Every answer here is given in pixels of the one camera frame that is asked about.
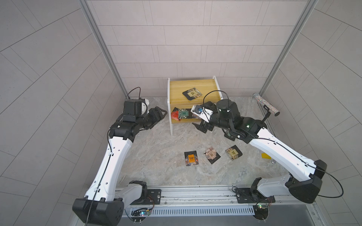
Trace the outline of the orange label black tea bag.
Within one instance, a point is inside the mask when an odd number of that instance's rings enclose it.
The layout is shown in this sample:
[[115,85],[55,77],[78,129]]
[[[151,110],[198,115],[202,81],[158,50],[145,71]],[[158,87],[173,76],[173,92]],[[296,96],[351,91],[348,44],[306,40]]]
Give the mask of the orange label black tea bag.
[[197,151],[188,151],[184,153],[186,166],[199,165]]

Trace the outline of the yellow olive tea bag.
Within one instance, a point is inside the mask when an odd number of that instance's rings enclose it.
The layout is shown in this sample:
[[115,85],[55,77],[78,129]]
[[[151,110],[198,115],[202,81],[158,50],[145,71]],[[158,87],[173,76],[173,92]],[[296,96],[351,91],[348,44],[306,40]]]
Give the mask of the yellow olive tea bag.
[[236,160],[243,155],[240,149],[234,145],[225,150],[231,160]]

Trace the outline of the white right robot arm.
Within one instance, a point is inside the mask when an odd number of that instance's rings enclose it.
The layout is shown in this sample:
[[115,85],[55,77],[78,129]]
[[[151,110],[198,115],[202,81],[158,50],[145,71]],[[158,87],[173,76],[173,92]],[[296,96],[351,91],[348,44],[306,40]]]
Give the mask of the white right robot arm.
[[232,141],[239,139],[261,150],[283,166],[287,175],[254,180],[250,192],[256,201],[276,195],[291,195],[304,203],[313,203],[322,187],[327,164],[313,161],[277,139],[266,127],[264,120],[240,115],[235,102],[222,99],[216,104],[207,102],[194,105],[191,113],[202,119],[195,127],[206,133],[218,127]]

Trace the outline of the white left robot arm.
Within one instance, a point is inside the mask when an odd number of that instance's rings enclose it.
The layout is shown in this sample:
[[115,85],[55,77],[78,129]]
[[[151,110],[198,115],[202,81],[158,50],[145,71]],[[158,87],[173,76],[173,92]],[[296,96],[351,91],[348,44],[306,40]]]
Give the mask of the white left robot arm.
[[94,182],[83,198],[77,198],[72,206],[76,216],[87,226],[116,226],[126,207],[143,204],[148,197],[146,182],[132,181],[116,196],[118,177],[124,160],[136,135],[152,129],[163,120],[167,111],[160,107],[141,113],[121,114],[110,127],[107,149]]

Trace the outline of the red tea bag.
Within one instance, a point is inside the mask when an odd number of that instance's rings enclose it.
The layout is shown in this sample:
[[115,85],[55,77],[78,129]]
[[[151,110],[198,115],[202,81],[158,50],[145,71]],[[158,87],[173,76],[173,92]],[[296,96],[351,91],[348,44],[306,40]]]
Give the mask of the red tea bag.
[[171,112],[171,118],[173,120],[176,120],[176,121],[180,121],[181,119],[179,118],[179,109],[178,108],[175,108],[172,112]]

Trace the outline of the green label floral tea bag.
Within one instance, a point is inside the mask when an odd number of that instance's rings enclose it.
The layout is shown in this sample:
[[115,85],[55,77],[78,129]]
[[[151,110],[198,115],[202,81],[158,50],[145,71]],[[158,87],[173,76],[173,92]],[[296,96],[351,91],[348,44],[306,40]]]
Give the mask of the green label floral tea bag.
[[190,109],[179,109],[178,110],[178,119],[191,119],[192,113],[190,112]]

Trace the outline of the beige label tea bag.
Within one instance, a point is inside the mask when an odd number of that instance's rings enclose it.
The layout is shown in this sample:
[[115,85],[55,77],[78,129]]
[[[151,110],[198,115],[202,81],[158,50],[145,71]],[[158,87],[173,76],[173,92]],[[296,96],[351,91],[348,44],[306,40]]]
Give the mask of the beige label tea bag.
[[194,99],[197,99],[199,97],[202,96],[202,93],[196,89],[196,88],[191,88],[187,91],[184,91],[183,92],[183,95],[189,100],[189,101],[192,101]]

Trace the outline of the yellow tag on floor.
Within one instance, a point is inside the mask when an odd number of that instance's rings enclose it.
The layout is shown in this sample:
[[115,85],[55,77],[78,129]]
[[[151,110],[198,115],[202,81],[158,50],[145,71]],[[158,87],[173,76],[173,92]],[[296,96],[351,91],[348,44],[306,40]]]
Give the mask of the yellow tag on floor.
[[266,154],[266,153],[262,153],[262,154],[261,154],[261,157],[264,158],[264,159],[269,159],[269,160],[272,159],[272,158],[271,158],[268,154]]

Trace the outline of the glitter roller on black stand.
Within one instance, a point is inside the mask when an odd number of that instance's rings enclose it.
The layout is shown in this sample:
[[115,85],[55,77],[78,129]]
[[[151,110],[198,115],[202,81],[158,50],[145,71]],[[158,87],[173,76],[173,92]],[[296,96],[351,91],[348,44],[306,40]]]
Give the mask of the glitter roller on black stand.
[[272,104],[270,104],[268,101],[263,99],[258,93],[254,93],[252,95],[252,98],[257,101],[259,105],[263,107],[264,110],[267,111],[266,115],[262,119],[262,122],[265,122],[270,115],[274,115],[275,117],[280,115],[280,111],[277,110]]

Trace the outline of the left circuit board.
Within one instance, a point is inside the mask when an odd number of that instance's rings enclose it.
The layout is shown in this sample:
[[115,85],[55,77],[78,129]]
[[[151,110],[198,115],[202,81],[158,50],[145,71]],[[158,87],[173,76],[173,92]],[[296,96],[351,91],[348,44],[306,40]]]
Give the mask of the left circuit board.
[[136,209],[131,212],[131,219],[134,224],[136,224],[136,223],[141,224],[142,221],[145,220],[146,217],[148,217],[150,215],[150,213],[151,213],[151,210],[148,208]]

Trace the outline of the circuit board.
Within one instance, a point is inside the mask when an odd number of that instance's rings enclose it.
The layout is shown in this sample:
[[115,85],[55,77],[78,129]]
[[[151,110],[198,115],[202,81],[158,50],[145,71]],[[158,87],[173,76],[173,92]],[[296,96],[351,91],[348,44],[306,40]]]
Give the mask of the circuit board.
[[269,215],[269,209],[266,205],[254,205],[254,218],[261,221],[266,221]]
[[136,209],[131,212],[131,219],[134,224],[136,224],[136,223],[141,224],[142,221],[145,220],[146,217],[148,217],[150,215],[150,213],[151,213],[151,210],[148,208]]

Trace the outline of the right circuit board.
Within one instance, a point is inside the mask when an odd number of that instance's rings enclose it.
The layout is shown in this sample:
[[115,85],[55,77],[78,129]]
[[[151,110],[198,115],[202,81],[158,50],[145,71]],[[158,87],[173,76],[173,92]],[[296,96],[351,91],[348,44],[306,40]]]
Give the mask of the right circuit board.
[[254,218],[261,221],[266,221],[269,215],[269,209],[266,205],[254,205]]

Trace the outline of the white frame wooden shelf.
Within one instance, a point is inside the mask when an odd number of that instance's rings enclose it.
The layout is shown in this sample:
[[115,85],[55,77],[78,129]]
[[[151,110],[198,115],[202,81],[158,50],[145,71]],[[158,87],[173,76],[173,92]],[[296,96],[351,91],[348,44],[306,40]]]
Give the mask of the white frame wooden shelf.
[[[202,96],[196,98],[194,100],[188,100],[183,92],[196,88],[201,93]],[[199,122],[198,119],[182,119],[181,121],[177,121],[172,119],[171,113],[174,108],[192,108],[193,105],[201,105],[203,104],[204,95],[208,95],[206,101],[211,101],[213,103],[218,102],[223,99],[221,92],[210,93],[214,90],[220,90],[220,86],[218,84],[217,78],[214,77],[206,77],[204,79],[195,79],[195,78],[187,78],[187,77],[179,77],[179,78],[168,78],[167,79],[167,106],[168,106],[168,118],[170,123],[170,133],[173,134],[173,125],[177,123],[189,123],[189,122]]]

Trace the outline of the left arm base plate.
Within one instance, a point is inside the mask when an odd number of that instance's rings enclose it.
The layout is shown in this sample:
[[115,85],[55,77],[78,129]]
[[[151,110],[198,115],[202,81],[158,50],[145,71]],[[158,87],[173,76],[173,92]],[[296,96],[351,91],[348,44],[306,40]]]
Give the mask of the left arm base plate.
[[146,195],[142,195],[140,199],[135,200],[131,205],[159,205],[161,196],[161,189],[148,189]]

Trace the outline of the aluminium rail frame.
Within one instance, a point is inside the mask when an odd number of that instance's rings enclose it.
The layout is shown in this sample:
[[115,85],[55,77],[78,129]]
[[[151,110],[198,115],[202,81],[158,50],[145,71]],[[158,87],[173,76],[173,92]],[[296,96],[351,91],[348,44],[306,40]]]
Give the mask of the aluminium rail frame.
[[[126,187],[127,186],[116,188],[116,196],[118,197],[121,194],[121,190]],[[145,220],[160,217],[252,216],[254,218],[253,206],[257,204],[239,204],[235,193],[232,191],[232,187],[233,186],[147,186],[147,189],[162,190],[160,204],[129,205],[124,209],[121,219],[125,218],[133,222],[131,212],[140,208],[148,208],[151,210],[150,215],[146,217]],[[304,215],[307,221],[314,226],[326,225],[326,221],[317,204],[305,204],[289,195],[278,195],[274,196],[274,198],[275,203],[259,204],[268,207],[268,218],[276,208],[279,208],[281,219],[286,222],[290,222],[293,218]]]

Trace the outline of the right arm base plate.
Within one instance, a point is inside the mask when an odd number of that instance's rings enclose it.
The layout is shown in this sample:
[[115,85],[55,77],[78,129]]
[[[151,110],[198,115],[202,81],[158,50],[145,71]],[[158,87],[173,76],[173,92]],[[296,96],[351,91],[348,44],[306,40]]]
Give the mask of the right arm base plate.
[[242,204],[242,203],[272,204],[272,203],[275,203],[274,196],[270,196],[270,197],[263,196],[257,190],[253,190],[251,188],[233,186],[232,191],[235,193],[239,204]]

